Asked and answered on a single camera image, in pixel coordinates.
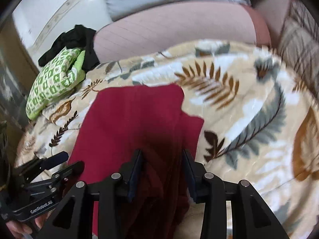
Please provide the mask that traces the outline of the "person's left hand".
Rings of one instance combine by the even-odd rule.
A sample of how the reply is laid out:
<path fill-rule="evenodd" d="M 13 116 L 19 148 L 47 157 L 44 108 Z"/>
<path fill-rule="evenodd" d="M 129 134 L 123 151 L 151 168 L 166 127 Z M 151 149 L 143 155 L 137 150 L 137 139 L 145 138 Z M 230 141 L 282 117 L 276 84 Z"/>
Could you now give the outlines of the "person's left hand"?
<path fill-rule="evenodd" d="M 36 227 L 38 229 L 41 229 L 45 223 L 45 221 L 50 216 L 50 213 L 45 213 L 42 216 L 39 216 L 34 219 Z M 10 232 L 13 234 L 14 238 L 24 238 L 25 234 L 32 234 L 32 229 L 25 223 L 20 223 L 17 221 L 9 221 L 6 223 L 6 226 L 10 230 Z"/>

